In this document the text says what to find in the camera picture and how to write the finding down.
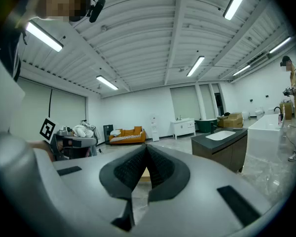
dark gray countertop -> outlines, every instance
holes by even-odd
[[[223,139],[223,140],[211,140],[209,138],[206,138],[206,136],[210,135],[211,133],[205,133],[202,135],[198,135],[195,137],[192,137],[192,143],[196,142],[200,144],[201,146],[205,147],[206,149],[210,150],[212,153],[215,153],[217,151],[220,151],[231,144],[235,143],[236,141],[240,140],[244,136],[248,134],[248,130],[243,128],[242,130],[233,130],[232,128],[218,128],[215,130],[214,133],[218,133],[221,131],[231,131],[235,132],[235,134]]]

faucet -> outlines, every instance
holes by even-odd
[[[211,122],[211,134],[214,133],[214,131],[216,130],[216,125],[214,125],[214,122]]]
[[[281,108],[279,108],[279,107],[277,106],[277,107],[274,108],[274,111],[275,111],[277,108],[280,109],[280,113],[281,113],[281,121],[282,121],[282,120],[283,120],[282,110],[281,110]]]

black speaker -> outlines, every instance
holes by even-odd
[[[109,145],[110,144],[110,133],[113,131],[113,125],[112,124],[108,124],[108,125],[103,125],[103,131],[104,131],[104,140],[105,140],[105,144]]]

sofa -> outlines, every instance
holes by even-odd
[[[132,130],[117,130],[120,130],[120,135],[116,137],[110,135],[110,144],[144,143],[146,141],[146,132],[141,126],[135,126]]]

white sink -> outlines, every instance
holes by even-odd
[[[221,131],[218,133],[213,133],[211,135],[206,136],[206,138],[209,138],[211,140],[223,140],[231,135],[235,134],[235,132],[231,131]]]

